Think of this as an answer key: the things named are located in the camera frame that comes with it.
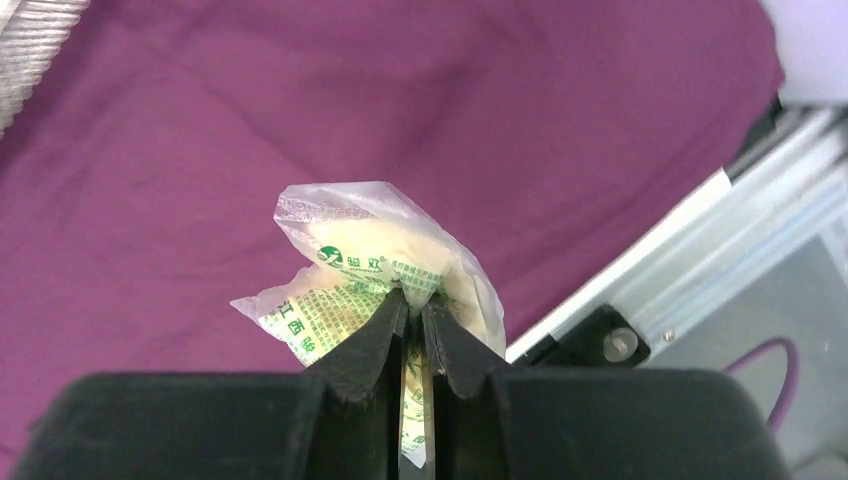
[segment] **white surface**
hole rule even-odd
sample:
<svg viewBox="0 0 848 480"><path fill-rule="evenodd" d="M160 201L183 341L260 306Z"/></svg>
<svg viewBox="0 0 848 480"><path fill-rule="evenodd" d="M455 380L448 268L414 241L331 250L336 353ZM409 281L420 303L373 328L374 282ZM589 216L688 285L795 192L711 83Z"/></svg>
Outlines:
<svg viewBox="0 0 848 480"><path fill-rule="evenodd" d="M845 480L848 479L848 463L833 454L817 458L795 474L795 480Z"/></svg>
<svg viewBox="0 0 848 480"><path fill-rule="evenodd" d="M714 173L700 187L695 189L674 207L668 215L660 220L654 228L642 236L632 247L507 347L506 360L510 363L515 361L516 358L520 357L545 335L559 326L563 322L563 319L570 318L575 312L607 288L613 280L633 267L650 251L667 240L674 232L692 222L692 220L715 204L729 191L730 180L725 175L724 170Z"/></svg>
<svg viewBox="0 0 848 480"><path fill-rule="evenodd" d="M760 0L777 33L785 104L848 103L848 1Z"/></svg>

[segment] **green logo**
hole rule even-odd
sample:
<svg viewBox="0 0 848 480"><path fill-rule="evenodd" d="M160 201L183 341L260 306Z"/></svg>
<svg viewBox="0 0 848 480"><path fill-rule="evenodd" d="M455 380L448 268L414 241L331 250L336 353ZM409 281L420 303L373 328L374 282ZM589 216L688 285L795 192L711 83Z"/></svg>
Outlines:
<svg viewBox="0 0 848 480"><path fill-rule="evenodd" d="M318 260L336 268L342 268L344 264L342 252L340 252L336 247L324 247L321 250L318 250Z"/></svg>

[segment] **metal frame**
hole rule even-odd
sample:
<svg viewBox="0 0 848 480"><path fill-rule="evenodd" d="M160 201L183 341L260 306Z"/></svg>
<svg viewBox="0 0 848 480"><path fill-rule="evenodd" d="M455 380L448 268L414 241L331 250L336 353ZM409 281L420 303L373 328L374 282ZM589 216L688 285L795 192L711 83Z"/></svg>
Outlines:
<svg viewBox="0 0 848 480"><path fill-rule="evenodd" d="M846 152L844 110L787 112L776 131L739 160L756 166L727 194L597 295L579 304L573 300L576 296L563 302L509 346L507 360L514 361L546 335L560 339L602 304L618 309L644 336L653 355L661 353L704 318L709 302L719 302L723 293L733 291L733 284L726 283L729 277L720 279L715 273L716 262L725 274L735 273L734 282L750 281L768 267L739 263L757 245L773 242L775 252L788 252L793 242L817 233L816 222L837 214L847 201L846 189L844 177L832 172ZM796 234L787 237L786 228ZM738 268L746 269L744 275ZM698 315L686 317L696 310Z"/></svg>

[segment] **food packet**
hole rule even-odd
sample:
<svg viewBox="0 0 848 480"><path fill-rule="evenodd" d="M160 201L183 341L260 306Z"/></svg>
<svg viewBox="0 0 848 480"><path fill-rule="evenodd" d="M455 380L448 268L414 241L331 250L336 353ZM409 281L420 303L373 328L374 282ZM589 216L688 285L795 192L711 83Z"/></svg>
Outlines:
<svg viewBox="0 0 848 480"><path fill-rule="evenodd" d="M474 255L384 182L294 185L274 220L313 265L287 285L231 305L288 344L306 366L321 358L402 288L415 316L439 292L459 323L503 356L503 307ZM401 450L425 461L421 359L410 359Z"/></svg>

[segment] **purple fabric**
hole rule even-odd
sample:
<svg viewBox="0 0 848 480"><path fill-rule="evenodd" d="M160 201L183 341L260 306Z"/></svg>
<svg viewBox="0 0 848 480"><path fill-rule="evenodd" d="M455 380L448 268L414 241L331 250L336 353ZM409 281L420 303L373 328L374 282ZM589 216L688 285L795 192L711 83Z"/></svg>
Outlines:
<svg viewBox="0 0 848 480"><path fill-rule="evenodd" d="M387 180L516 338L730 161L756 0L95 0L0 141L0 455L95 370L295 370L227 302L305 265L294 183Z"/></svg>

